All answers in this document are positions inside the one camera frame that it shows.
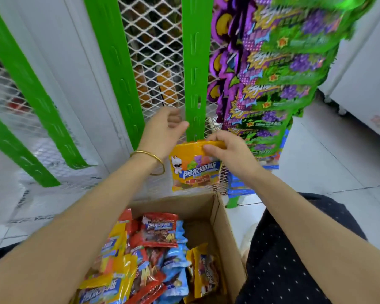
white tile floor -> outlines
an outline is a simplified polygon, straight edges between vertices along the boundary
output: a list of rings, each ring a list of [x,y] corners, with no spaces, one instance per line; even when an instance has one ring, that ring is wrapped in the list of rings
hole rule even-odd
[[[380,249],[380,137],[366,126],[351,117],[339,117],[332,108],[314,102],[305,109],[302,119],[294,119],[280,158],[280,170],[274,174],[297,191],[329,194],[344,203],[369,241]],[[10,178],[11,175],[3,175],[0,185]],[[49,222],[33,220],[6,225],[9,218],[23,220],[58,214],[79,197],[70,194],[56,203],[50,203],[48,196],[32,201],[27,198],[25,205],[14,213],[22,193],[23,190],[16,190],[8,208],[0,207],[0,247],[26,239]],[[260,220],[264,209],[254,194],[243,198],[241,206],[227,210],[238,245],[248,228]]]
[[[353,117],[314,102],[295,118],[274,174],[299,192],[327,194],[345,204],[380,249],[380,136]],[[254,194],[227,209],[237,244],[265,207]]]

open cardboard box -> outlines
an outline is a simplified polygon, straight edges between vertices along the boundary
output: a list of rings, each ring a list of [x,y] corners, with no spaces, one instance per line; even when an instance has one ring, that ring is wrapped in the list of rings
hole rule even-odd
[[[208,242],[209,253],[220,256],[228,290],[227,297],[216,293],[197,299],[195,303],[235,303],[246,280],[246,273],[225,206],[218,194],[166,197],[146,203],[134,201],[129,207],[134,218],[140,217],[145,212],[178,214],[179,218],[184,220],[184,235],[188,239],[188,248]]]

gold bangle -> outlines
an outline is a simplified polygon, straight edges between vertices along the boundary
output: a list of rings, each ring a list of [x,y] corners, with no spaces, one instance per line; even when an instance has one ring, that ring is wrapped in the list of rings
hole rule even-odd
[[[151,156],[152,158],[157,159],[162,164],[162,166],[163,166],[163,172],[162,173],[158,173],[158,174],[150,173],[151,176],[160,176],[160,175],[162,175],[162,174],[165,173],[165,168],[164,168],[164,164],[163,164],[162,160],[159,159],[157,156],[155,156],[153,153],[146,152],[145,150],[135,150],[132,154],[130,154],[130,158],[132,157],[133,154],[138,153],[138,152],[139,153],[146,153],[147,155]]]

